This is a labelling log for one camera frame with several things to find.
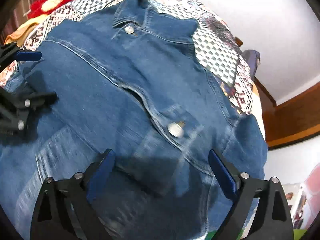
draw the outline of red stuffed toy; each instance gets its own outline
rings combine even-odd
[[[35,18],[42,14],[50,14],[55,9],[59,8],[61,5],[66,4],[72,0],[38,0],[31,4],[30,10],[28,13],[28,19]]]

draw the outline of wall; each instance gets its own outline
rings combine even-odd
[[[282,184],[304,182],[320,162],[320,136],[268,152],[265,179],[278,177]]]
[[[320,81],[320,22],[305,0],[200,0],[225,20],[242,50],[261,53],[256,77],[277,104]]]

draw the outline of denim fabric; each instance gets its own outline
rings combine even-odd
[[[232,203],[209,167],[212,148],[263,179],[256,119],[239,115],[196,60],[197,25],[124,0],[64,20],[39,47],[42,59],[20,66],[7,90],[59,97],[26,138],[0,146],[0,204],[25,239],[43,179],[70,178],[106,148],[116,165],[91,204],[114,239],[195,239],[219,228]],[[184,124],[181,138],[172,122]]]

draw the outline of denim shirt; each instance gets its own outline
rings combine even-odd
[[[25,138],[1,138],[0,204],[25,239],[43,179],[70,178],[106,148],[116,166],[91,204],[114,239],[195,239],[217,230],[232,202],[209,167],[211,149],[264,177],[257,121],[239,115],[196,60],[197,26],[147,0],[124,0],[64,20],[39,47],[42,59],[20,66],[9,92],[59,98],[33,115]],[[168,129],[175,123],[179,134]]]

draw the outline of screw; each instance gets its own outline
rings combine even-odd
[[[82,172],[77,172],[75,175],[74,175],[75,179],[81,179],[83,177],[83,173]]]
[[[29,100],[29,99],[26,99],[26,100],[24,101],[24,106],[25,106],[25,107],[29,107],[29,106],[30,106],[30,100]]]
[[[246,172],[242,172],[242,173],[240,174],[240,176],[241,176],[242,178],[244,178],[244,179],[248,179],[248,178],[250,177],[249,174],[246,173]]]
[[[274,183],[278,183],[279,182],[279,179],[277,177],[272,177],[271,180],[274,182]]]
[[[46,177],[46,178],[44,179],[44,182],[45,182],[45,183],[50,183],[51,181],[53,181],[53,178],[52,178],[52,177]]]
[[[19,122],[18,122],[18,129],[20,131],[22,131],[24,129],[24,122],[22,120],[19,120]]]

